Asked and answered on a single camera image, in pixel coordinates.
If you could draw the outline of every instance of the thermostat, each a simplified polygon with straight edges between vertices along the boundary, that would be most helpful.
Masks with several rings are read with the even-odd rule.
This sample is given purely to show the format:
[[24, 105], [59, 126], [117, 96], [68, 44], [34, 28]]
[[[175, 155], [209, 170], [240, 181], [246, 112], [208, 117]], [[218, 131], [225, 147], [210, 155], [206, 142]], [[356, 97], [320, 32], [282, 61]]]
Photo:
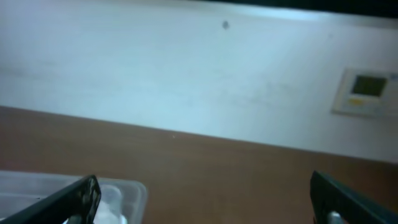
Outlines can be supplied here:
[[333, 111], [368, 116], [397, 116], [398, 73], [346, 69]]

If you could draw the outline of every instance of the white plastic box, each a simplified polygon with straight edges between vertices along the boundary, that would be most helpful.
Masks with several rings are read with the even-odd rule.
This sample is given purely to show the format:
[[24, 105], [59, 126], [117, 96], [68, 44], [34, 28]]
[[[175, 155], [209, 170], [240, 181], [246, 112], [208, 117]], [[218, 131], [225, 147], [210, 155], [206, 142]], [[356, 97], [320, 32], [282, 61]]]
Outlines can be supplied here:
[[[36, 203], [81, 177], [0, 170], [0, 218]], [[98, 178], [100, 185], [116, 186], [123, 195], [122, 214], [128, 224], [140, 224], [147, 200], [145, 186], [132, 180]]]

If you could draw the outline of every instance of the brown table surface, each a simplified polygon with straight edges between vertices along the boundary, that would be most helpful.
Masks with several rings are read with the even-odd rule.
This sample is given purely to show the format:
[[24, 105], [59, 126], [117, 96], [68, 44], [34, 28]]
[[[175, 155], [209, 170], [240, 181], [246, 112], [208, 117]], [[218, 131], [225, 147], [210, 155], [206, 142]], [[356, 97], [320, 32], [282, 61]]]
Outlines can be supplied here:
[[321, 170], [398, 211], [398, 166], [0, 107], [0, 169], [138, 180], [143, 223], [312, 223]]

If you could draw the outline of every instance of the small spot on wall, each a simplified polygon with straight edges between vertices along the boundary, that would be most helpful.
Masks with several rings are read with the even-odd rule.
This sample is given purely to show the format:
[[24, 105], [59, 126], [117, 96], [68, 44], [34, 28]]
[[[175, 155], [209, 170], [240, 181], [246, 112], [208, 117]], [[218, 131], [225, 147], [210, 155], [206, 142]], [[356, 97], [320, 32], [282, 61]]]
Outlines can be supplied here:
[[224, 30], [229, 29], [229, 22], [228, 21], [224, 21], [223, 22], [223, 28], [224, 28]]

